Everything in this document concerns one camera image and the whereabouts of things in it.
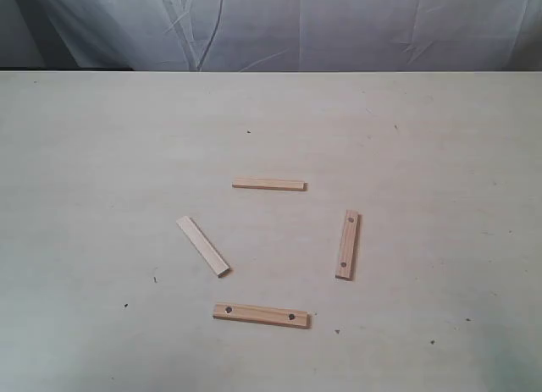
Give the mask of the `wooden stick with holes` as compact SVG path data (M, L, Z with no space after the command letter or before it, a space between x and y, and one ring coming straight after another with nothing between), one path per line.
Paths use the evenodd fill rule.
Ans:
M213 318L295 329L309 329L311 325L310 314L305 311L225 302L215 305Z
M352 280L357 252L360 213L347 210L341 230L338 260L335 268L337 279Z

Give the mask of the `plain wooden stick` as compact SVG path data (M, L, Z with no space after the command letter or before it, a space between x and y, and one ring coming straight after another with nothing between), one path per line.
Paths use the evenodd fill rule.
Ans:
M230 271L230 265L190 217L183 216L176 223L218 278Z
M235 178L232 186L239 189L305 191L307 183L291 179Z

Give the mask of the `white backdrop cloth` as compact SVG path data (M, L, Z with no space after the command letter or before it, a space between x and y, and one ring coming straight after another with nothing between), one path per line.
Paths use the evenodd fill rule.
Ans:
M1 0L5 69L541 67L541 0Z

